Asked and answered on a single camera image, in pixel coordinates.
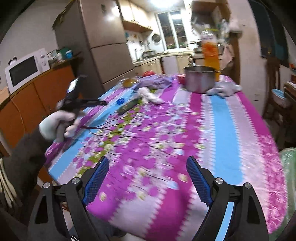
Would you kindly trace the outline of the white gloved left hand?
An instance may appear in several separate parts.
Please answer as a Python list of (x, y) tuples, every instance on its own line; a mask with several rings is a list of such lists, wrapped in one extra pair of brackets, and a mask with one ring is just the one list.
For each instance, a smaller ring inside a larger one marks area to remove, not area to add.
[(79, 114), (58, 110), (42, 120), (38, 126), (43, 138), (48, 141), (63, 142), (65, 138), (72, 138), (85, 112)]

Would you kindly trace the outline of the dark sleeved left forearm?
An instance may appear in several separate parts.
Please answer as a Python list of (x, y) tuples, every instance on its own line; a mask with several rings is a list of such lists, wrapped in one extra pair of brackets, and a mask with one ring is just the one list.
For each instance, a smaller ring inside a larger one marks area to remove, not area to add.
[(46, 162), (45, 152), (51, 144), (36, 128), (22, 137), (11, 156), (1, 158), (2, 208), (13, 213), (30, 196)]

